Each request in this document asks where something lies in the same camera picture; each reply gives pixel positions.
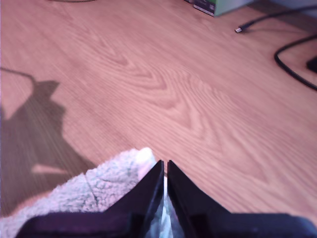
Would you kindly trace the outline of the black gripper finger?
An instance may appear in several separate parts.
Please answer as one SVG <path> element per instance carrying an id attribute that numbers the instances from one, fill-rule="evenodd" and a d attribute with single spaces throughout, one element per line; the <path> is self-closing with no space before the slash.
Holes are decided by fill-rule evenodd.
<path id="1" fill-rule="evenodd" d="M 107 238 L 145 238 L 163 197 L 159 160 L 136 186 L 106 210 Z"/>
<path id="2" fill-rule="evenodd" d="M 199 189 L 172 160 L 167 163 L 167 191 L 185 237 L 217 237 L 212 220 L 229 211 Z"/>

